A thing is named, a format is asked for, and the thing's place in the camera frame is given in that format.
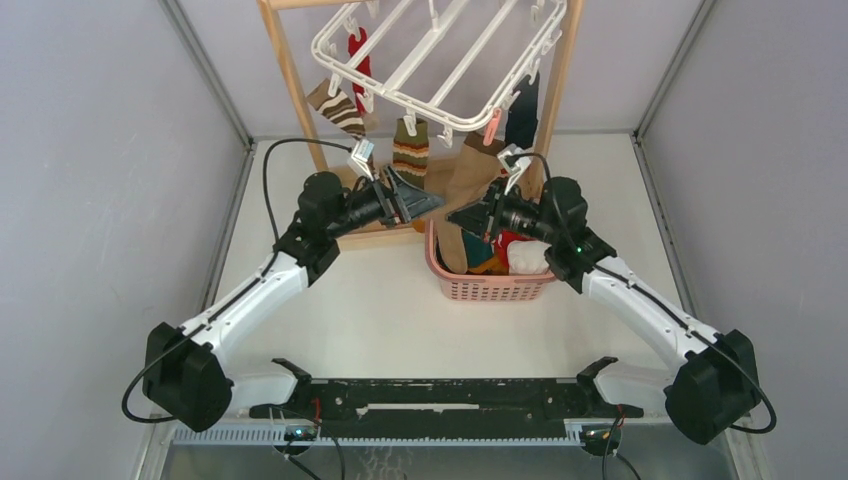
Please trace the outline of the tan brown sock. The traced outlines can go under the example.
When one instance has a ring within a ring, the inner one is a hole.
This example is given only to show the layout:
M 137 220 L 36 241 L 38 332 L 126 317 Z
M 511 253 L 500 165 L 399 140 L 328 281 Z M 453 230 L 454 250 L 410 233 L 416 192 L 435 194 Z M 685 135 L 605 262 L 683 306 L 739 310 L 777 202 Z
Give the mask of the tan brown sock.
M 490 182 L 500 175 L 501 164 L 497 154 L 505 143 L 494 139 L 484 143 L 485 137 L 470 132 L 456 157 L 453 173 L 445 187 L 445 205 L 433 217 L 436 239 L 445 268 L 451 273 L 464 274 L 468 270 L 467 254 L 462 230 L 446 219 L 446 215 L 483 196 Z

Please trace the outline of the olive orange striped sock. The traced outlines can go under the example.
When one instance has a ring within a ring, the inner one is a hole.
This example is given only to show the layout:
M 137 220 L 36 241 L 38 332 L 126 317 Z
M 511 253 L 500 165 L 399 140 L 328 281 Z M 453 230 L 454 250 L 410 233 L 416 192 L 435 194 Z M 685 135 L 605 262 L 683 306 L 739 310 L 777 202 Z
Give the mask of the olive orange striped sock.
M 391 165 L 403 180 L 419 189 L 425 187 L 429 147 L 428 123 L 425 120 L 416 121 L 414 135 L 407 130 L 403 118 L 396 121 Z

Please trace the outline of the navy blue sock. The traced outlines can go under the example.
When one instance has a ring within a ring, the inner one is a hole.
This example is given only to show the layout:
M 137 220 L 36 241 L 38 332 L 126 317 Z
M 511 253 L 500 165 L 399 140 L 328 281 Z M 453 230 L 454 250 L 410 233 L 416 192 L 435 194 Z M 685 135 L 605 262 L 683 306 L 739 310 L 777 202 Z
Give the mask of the navy blue sock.
M 538 128 L 539 80 L 525 76 L 516 86 L 518 94 L 508 109 L 504 141 L 521 149 L 533 146 Z

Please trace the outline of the white plastic clip hanger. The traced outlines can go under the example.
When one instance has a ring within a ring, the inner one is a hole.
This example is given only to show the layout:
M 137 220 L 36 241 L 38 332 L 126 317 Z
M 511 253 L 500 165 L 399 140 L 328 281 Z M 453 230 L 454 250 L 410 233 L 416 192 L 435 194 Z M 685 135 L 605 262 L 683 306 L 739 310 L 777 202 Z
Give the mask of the white plastic clip hanger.
M 435 6 L 441 12 L 451 1 L 434 1 Z M 476 39 L 482 30 L 491 20 L 493 14 L 500 6 L 499 1 L 472 1 L 473 7 L 465 10 L 457 21 L 456 30 L 451 30 L 436 47 L 433 56 L 428 58 L 417 70 L 408 82 L 404 85 L 403 90 L 414 95 L 422 100 L 429 100 L 432 95 L 438 90 L 441 80 L 437 80 L 437 76 L 449 74 L 457 64 L 458 60 L 463 56 L 463 53 Z M 383 17 L 389 13 L 397 1 L 379 1 L 378 13 Z M 513 66 L 515 60 L 521 54 L 522 47 L 531 39 L 535 33 L 535 28 L 531 24 L 530 5 L 534 1 L 520 1 L 517 8 L 512 10 L 510 17 L 505 22 L 500 30 L 501 35 L 496 35 L 485 46 L 480 57 L 478 57 L 469 67 L 466 74 L 461 78 L 454 90 L 449 94 L 442 103 L 442 108 L 445 108 L 451 113 L 462 117 L 470 117 L 480 112 L 481 106 L 489 98 L 494 87 L 500 80 L 504 78 L 504 74 Z M 551 1 L 545 2 L 545 13 L 548 13 L 553 6 Z M 356 13 L 356 22 L 360 27 L 363 27 L 367 33 L 371 33 L 373 29 L 380 23 L 381 19 L 374 19 L 369 15 L 369 10 L 366 5 L 362 5 Z M 385 81 L 395 70 L 397 63 L 403 59 L 409 49 L 415 44 L 416 37 L 421 35 L 422 30 L 426 30 L 426 25 L 421 25 L 421 17 L 423 20 L 428 20 L 428 1 L 416 1 L 410 8 L 403 19 L 395 25 L 394 30 L 388 34 L 385 43 L 375 48 L 370 57 L 371 77 L 381 81 Z M 342 61 L 349 60 L 350 56 L 347 52 L 348 34 L 344 29 L 340 29 L 335 39 L 332 40 L 335 45 L 337 58 Z M 352 101 L 354 93 L 352 83 L 342 81 L 340 90 L 351 94 Z M 392 104 L 382 98 L 374 98 L 373 111 L 368 112 L 365 116 L 372 118 L 375 115 L 375 109 L 378 106 L 389 106 L 394 109 L 399 117 L 405 115 L 404 109 Z M 431 122 L 436 126 L 437 135 L 442 132 L 442 125 Z

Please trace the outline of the red santa sock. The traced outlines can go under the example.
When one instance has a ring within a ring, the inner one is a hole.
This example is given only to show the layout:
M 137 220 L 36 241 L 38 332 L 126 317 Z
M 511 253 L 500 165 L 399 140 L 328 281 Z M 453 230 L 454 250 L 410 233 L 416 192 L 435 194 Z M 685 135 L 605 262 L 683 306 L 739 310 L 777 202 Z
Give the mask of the red santa sock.
M 523 241 L 526 241 L 526 240 L 527 240 L 526 237 L 519 235 L 519 234 L 516 234 L 514 232 L 501 231 L 499 233 L 499 235 L 497 236 L 497 238 L 495 239 L 494 243 L 493 243 L 494 255 L 499 259 L 500 263 L 503 266 L 508 267 L 509 266 L 509 259 L 508 259 L 508 247 L 509 247 L 509 245 L 513 242 L 516 242 L 516 241 L 523 242 Z

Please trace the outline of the dark green sock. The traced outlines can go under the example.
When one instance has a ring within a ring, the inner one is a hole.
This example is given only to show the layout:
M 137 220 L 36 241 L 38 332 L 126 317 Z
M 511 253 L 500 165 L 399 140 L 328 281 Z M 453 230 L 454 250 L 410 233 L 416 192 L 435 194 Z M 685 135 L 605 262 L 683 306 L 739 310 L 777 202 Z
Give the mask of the dark green sock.
M 492 245 L 473 234 L 462 231 L 462 240 L 468 270 L 480 267 L 494 256 Z

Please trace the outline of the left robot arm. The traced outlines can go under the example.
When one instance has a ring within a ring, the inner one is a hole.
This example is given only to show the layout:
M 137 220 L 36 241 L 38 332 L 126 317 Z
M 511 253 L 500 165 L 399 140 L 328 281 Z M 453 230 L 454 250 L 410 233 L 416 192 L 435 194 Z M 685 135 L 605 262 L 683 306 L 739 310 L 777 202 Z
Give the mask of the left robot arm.
M 293 368 L 238 374 L 229 364 L 233 350 L 330 268 L 340 254 L 339 238 L 373 222 L 402 225 L 444 204 L 441 196 L 408 183 L 392 167 L 356 191 L 330 171 L 309 176 L 292 223 L 251 277 L 182 325 L 162 323 L 150 332 L 145 367 L 136 380 L 142 393 L 195 432 L 260 405 L 276 405 L 290 417 L 305 414 L 313 392 Z

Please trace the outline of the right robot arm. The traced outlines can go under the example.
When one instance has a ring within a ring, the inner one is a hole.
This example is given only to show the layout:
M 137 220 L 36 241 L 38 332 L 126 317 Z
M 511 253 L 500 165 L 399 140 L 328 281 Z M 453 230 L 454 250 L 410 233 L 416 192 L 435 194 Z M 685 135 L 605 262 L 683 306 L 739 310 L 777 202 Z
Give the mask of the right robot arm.
M 741 419 L 759 405 L 769 413 L 759 433 L 776 427 L 752 341 L 738 330 L 718 332 L 643 282 L 589 227 L 588 202 L 576 180 L 546 181 L 537 202 L 508 184 L 493 181 L 482 197 L 449 212 L 447 221 L 484 241 L 511 232 L 543 242 L 556 279 L 613 311 L 664 364 L 657 370 L 614 360 L 600 367 L 578 388 L 584 412 L 602 416 L 615 405 L 663 411 L 686 438 L 701 445 L 726 429 L 743 431 Z

